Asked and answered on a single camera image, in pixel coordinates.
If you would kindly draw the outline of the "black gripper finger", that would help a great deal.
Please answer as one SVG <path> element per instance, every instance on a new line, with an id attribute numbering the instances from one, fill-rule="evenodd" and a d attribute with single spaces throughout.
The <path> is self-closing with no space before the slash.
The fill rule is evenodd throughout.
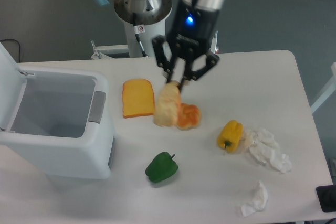
<path id="1" fill-rule="evenodd" d="M 166 37 L 163 35 L 158 35 L 152 39 L 152 45 L 155 53 L 156 63 L 158 67 L 161 67 L 166 73 L 166 83 L 171 82 L 174 73 L 174 68 L 177 62 L 177 58 L 181 52 L 181 44 L 176 42 L 171 50 L 171 59 L 168 60 L 164 52 L 164 43 L 166 42 Z"/>
<path id="2" fill-rule="evenodd" d="M 202 67 L 194 70 L 193 65 L 195 63 L 195 60 L 198 59 L 200 56 L 201 55 L 197 56 L 196 52 L 193 50 L 188 50 L 187 53 L 185 53 L 184 72 L 178 87 L 180 92 L 182 92 L 183 87 L 185 86 L 185 83 L 187 81 L 197 81 L 203 75 L 208 73 L 213 67 L 215 67 L 220 60 L 220 57 L 218 55 L 208 50 L 206 54 L 202 55 L 205 56 L 205 64 Z"/>

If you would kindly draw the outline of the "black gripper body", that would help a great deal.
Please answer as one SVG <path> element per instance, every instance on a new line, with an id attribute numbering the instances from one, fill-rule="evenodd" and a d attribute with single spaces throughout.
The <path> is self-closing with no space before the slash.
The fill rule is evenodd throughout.
<path id="1" fill-rule="evenodd" d="M 218 17 L 219 10 L 193 9 L 179 0 L 171 30 L 166 36 L 172 56 L 185 60 L 189 49 L 193 51 L 194 60 L 209 54 Z"/>

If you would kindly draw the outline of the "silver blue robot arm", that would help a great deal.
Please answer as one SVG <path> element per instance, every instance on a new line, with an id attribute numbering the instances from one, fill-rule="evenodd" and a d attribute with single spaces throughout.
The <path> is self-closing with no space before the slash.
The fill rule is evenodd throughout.
<path id="1" fill-rule="evenodd" d="M 113 4 L 123 21 L 130 57 L 155 57 L 167 81 L 178 59 L 185 62 L 180 81 L 198 80 L 219 61 L 214 27 L 224 0 L 96 0 Z"/>

